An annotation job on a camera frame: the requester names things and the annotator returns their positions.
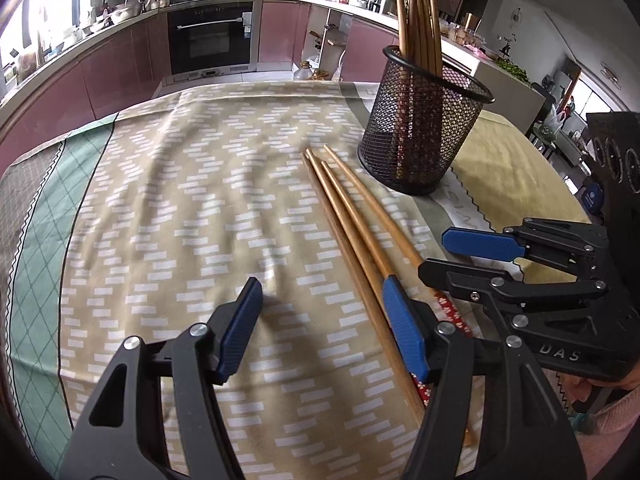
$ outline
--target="oven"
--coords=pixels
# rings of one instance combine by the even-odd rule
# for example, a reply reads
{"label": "oven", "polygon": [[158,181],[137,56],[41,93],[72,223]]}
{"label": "oven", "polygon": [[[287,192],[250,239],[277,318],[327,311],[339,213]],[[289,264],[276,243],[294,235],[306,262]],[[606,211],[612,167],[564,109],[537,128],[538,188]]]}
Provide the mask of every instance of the oven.
{"label": "oven", "polygon": [[255,71],[261,0],[208,0],[168,14],[168,83]]}

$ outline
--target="green vegetables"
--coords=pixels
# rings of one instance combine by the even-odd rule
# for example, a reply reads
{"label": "green vegetables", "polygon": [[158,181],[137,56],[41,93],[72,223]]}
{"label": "green vegetables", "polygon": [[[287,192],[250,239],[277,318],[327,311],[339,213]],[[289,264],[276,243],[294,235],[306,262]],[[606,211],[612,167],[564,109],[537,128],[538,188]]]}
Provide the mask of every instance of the green vegetables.
{"label": "green vegetables", "polygon": [[494,61],[494,63],[499,66],[501,69],[509,72],[514,78],[522,81],[524,84],[531,85],[529,81],[529,77],[527,76],[527,71],[521,69],[516,64],[513,64],[509,59],[505,59],[503,57],[499,57]]}

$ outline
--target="patterned tablecloth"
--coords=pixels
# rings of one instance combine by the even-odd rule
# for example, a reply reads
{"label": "patterned tablecloth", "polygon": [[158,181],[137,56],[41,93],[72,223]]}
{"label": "patterned tablecloth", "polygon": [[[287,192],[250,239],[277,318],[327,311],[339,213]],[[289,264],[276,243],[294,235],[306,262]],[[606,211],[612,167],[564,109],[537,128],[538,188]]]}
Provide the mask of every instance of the patterned tablecloth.
{"label": "patterned tablecloth", "polygon": [[[355,156],[376,89],[194,88],[91,123],[8,169],[0,181],[2,388],[49,472],[60,468],[73,425],[126,336],[173,338],[256,276],[264,309],[239,372],[217,390],[247,478],[400,475],[417,426],[301,151],[334,147],[423,256],[452,257],[438,244],[451,225],[500,230],[523,216],[586,218],[526,138],[487,112],[429,198],[414,202],[381,186]],[[408,294],[443,317],[390,235],[362,211]],[[523,269],[527,280],[558,278]],[[458,307],[480,336],[472,308]],[[170,381],[162,391],[172,465],[186,472]],[[469,411],[476,441],[482,399],[476,378]],[[465,448],[459,470],[475,458],[476,448]]]}

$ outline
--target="black mesh cup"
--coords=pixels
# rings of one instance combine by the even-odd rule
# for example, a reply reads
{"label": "black mesh cup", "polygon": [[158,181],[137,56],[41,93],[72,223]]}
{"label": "black mesh cup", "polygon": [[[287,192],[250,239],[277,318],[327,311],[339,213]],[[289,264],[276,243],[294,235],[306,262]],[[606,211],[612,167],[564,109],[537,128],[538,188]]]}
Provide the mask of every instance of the black mesh cup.
{"label": "black mesh cup", "polygon": [[442,78],[383,51],[385,73],[358,146],[364,168],[379,182],[409,195],[432,192],[473,127],[487,87],[444,62]]}

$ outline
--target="blue rubber fingertip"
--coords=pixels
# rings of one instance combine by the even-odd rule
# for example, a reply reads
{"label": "blue rubber fingertip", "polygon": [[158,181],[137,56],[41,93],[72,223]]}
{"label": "blue rubber fingertip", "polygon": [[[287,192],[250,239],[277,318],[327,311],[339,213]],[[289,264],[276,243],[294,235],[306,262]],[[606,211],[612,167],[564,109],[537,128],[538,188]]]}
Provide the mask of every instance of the blue rubber fingertip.
{"label": "blue rubber fingertip", "polygon": [[262,285],[255,280],[232,319],[220,343],[220,362],[216,371],[226,382],[238,371],[244,350],[262,310]]}
{"label": "blue rubber fingertip", "polygon": [[512,262],[525,255],[526,248],[513,236],[450,228],[442,235],[442,246],[454,254]]}
{"label": "blue rubber fingertip", "polygon": [[429,374],[425,341],[409,311],[407,306],[409,299],[398,280],[392,279],[391,276],[385,280],[382,285],[382,298],[404,366],[420,382],[425,381]]}

